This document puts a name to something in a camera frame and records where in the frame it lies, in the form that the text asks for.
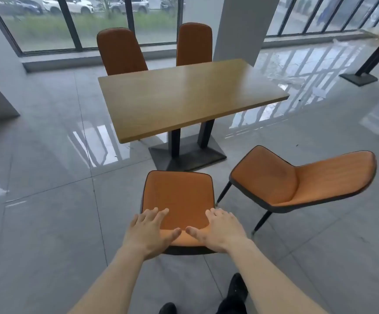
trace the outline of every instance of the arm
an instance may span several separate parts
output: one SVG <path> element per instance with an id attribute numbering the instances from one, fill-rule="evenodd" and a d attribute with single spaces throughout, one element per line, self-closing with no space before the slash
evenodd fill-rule
<path id="1" fill-rule="evenodd" d="M 212 208 L 205 214 L 210 233 L 203 234 L 194 227 L 185 231 L 208 248 L 229 253 L 258 313 L 326 313 L 260 252 L 232 213 Z"/>
<path id="2" fill-rule="evenodd" d="M 169 237 L 160 237 L 168 212 L 155 208 L 134 216 L 112 262 L 68 314 L 127 313 L 143 261 L 162 253 L 181 234 L 177 228 Z"/>

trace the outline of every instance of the forearm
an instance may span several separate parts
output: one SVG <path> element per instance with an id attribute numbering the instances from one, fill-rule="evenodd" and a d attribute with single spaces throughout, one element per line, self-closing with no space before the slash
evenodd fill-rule
<path id="1" fill-rule="evenodd" d="M 326 313 L 272 264 L 253 241 L 231 243 L 228 252 L 259 313 Z"/>
<path id="2" fill-rule="evenodd" d="M 126 314 L 143 256 L 121 248 L 69 314 Z"/>

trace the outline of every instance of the hand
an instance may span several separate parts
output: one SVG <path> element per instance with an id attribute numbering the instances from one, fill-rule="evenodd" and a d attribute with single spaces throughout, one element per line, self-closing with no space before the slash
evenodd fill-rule
<path id="1" fill-rule="evenodd" d="M 203 243 L 207 248 L 218 253 L 226 253 L 232 244 L 246 240 L 243 226 L 232 213 L 223 209 L 210 209 L 205 211 L 210 223 L 210 232 L 203 233 L 195 227 L 188 226 L 185 232 Z"/>
<path id="2" fill-rule="evenodd" d="M 142 254 L 145 260 L 156 257 L 181 234 L 181 229 L 176 228 L 168 237 L 161 238 L 160 226 L 169 209 L 158 211 L 146 209 L 143 213 L 135 215 L 125 233 L 121 249 L 130 249 Z"/>

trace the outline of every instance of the wooden table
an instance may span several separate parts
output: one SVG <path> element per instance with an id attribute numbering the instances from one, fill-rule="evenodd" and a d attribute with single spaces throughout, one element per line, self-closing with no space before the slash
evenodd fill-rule
<path id="1" fill-rule="evenodd" d="M 159 170 L 190 171 L 223 160 L 214 119 L 286 100 L 288 94 L 241 59 L 99 78 L 120 143 L 168 131 L 149 151 Z M 181 128 L 200 123 L 198 135 Z"/>
<path id="2" fill-rule="evenodd" d="M 379 27 L 362 28 L 360 31 L 369 34 L 373 37 L 379 38 Z M 356 73 L 342 73 L 339 77 L 342 77 L 353 84 L 361 87 L 372 82 L 376 82 L 378 79 L 370 75 L 370 72 L 379 63 L 379 47 L 370 55 L 365 63 L 360 67 Z"/>

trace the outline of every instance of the left hand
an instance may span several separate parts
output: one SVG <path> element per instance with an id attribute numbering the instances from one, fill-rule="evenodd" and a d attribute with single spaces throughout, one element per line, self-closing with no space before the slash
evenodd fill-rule
<path id="1" fill-rule="evenodd" d="M 181 234 L 181 229 L 176 228 L 168 237 L 160 236 L 160 226 L 169 209 L 158 211 L 146 209 L 143 213 L 135 215 L 125 233 L 122 249 L 131 249 L 142 254 L 145 260 L 156 257 Z"/>

